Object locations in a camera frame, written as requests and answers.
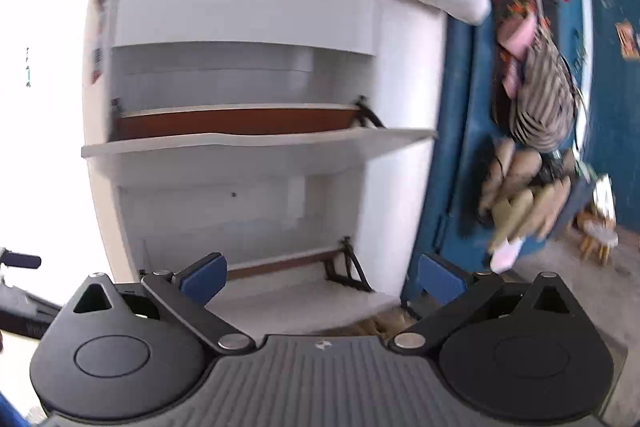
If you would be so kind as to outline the small wooden stool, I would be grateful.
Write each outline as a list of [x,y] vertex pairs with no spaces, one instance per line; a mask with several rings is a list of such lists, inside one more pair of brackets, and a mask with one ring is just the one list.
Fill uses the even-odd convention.
[[596,182],[590,201],[578,213],[577,224],[578,230],[582,232],[579,244],[582,260],[594,256],[599,265],[605,267],[620,241],[615,231],[615,197],[608,174],[601,176]]

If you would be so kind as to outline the hanging striped bag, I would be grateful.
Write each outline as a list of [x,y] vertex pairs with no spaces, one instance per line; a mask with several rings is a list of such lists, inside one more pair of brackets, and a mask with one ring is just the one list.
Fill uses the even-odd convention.
[[511,103],[510,132],[522,145],[552,153],[575,127],[577,87],[570,66],[547,28],[538,26]]

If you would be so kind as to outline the white shoe cabinet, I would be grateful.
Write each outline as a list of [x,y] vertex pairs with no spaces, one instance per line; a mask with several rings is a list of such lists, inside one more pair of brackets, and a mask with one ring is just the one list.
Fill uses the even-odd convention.
[[[222,254],[207,306],[251,336],[397,307],[445,37],[414,0],[92,0],[81,155],[115,279]],[[373,293],[326,279],[344,236]]]

